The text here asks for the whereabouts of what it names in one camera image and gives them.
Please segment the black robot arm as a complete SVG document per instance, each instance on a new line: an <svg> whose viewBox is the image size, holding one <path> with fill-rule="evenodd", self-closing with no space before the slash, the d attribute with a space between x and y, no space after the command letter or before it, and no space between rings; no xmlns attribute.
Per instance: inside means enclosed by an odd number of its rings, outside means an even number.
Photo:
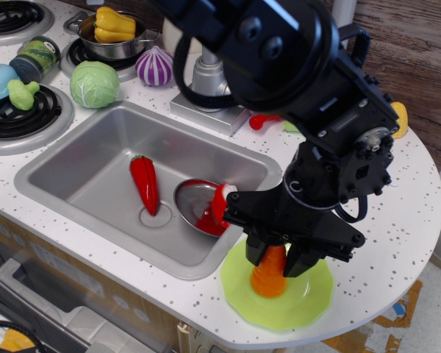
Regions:
<svg viewBox="0 0 441 353"><path fill-rule="evenodd" d="M285 277L324 257L349 261L365 242L343 205L381 194L391 178L398 116L378 80L363 69L370 38L360 26L338 27L319 1L153 1L182 31L176 84L194 105L241 105L279 115L305 137L281 183L232 192L225 221L247 234L246 257L259 265L269 246L289 244ZM192 39L223 63L227 96L205 96L184 82Z"/></svg>

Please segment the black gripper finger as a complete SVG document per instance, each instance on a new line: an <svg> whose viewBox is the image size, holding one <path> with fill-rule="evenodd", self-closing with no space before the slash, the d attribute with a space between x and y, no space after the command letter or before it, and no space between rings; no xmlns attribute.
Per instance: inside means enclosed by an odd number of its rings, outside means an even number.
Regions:
<svg viewBox="0 0 441 353"><path fill-rule="evenodd" d="M245 255L253 265L259 265L271 245L271 237L260 237L250 234L246 239Z"/></svg>
<svg viewBox="0 0 441 353"><path fill-rule="evenodd" d="M287 251L283 276L294 278L302 275L325 257L323 247L313 243L292 243Z"/></svg>

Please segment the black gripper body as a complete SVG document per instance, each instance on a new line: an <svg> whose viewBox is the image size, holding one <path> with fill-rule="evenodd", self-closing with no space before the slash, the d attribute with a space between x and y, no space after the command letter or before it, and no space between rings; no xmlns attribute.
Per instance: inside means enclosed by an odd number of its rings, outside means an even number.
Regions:
<svg viewBox="0 0 441 353"><path fill-rule="evenodd" d="M271 237L270 246L313 243L324 248L325 257L348 262L365 243L353 226L364 218L365 199L359 196L356 217L343 210L349 199L340 194L337 172L287 172L270 190L230 193L223 219L247 235Z"/></svg>

